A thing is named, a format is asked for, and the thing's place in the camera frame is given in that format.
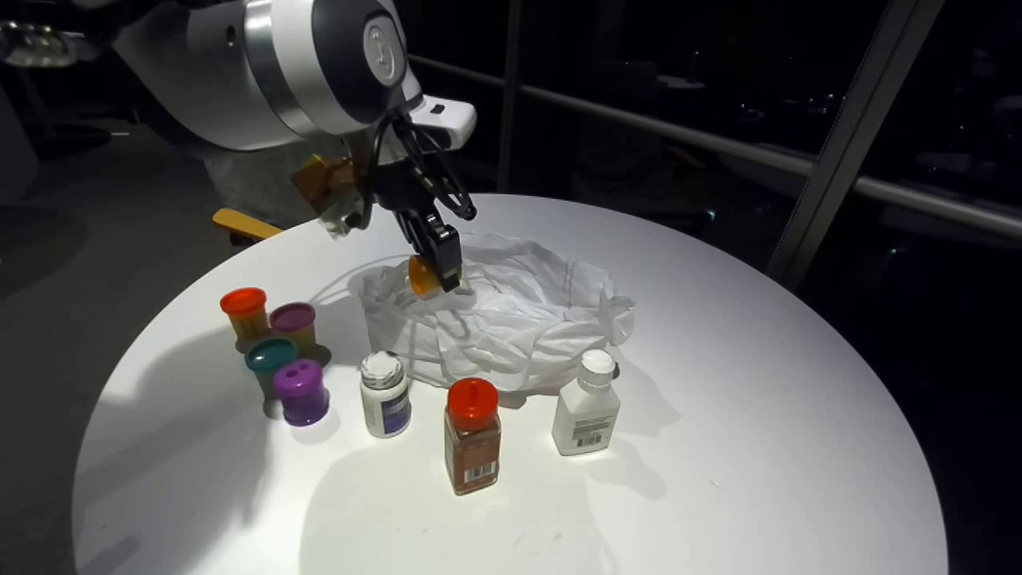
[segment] label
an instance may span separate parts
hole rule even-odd
[[[394,436],[394,432],[405,429],[410,417],[412,417],[410,389],[399,393],[399,396],[389,399],[389,401],[379,401],[379,414],[384,414],[384,436]]]
[[[488,465],[464,470],[461,481],[483,481],[483,480],[488,480],[494,472],[498,472],[498,462],[492,460]]]
[[[596,446],[596,444],[606,444],[606,439],[611,439],[611,423],[577,423],[571,432],[571,440],[577,446]]]

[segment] purple cup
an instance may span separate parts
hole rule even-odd
[[[312,356],[316,347],[316,308],[286,304],[269,316],[269,330],[297,342],[300,356]]]
[[[285,363],[274,375],[274,389],[285,407],[285,417],[297,429],[321,423],[330,410],[330,393],[323,389],[323,366],[311,357]]]

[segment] crumpled plastic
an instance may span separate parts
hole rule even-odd
[[[371,267],[349,290],[371,347],[405,356],[412,376],[434,386],[487,376],[500,393],[556,393],[580,351],[614,351],[636,324],[605,267],[498,235],[464,245],[464,283],[450,294],[415,300],[405,264]]]

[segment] purple lid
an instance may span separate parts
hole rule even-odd
[[[311,357],[291,361],[274,375],[274,389],[280,401],[302,401],[311,393],[323,386],[323,366]]]
[[[311,304],[286,304],[269,316],[274,333],[297,333],[316,324],[316,309]]]

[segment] glass jar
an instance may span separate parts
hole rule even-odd
[[[465,376],[447,389],[447,472],[458,494],[480,492],[500,470],[498,389],[488,379]]]

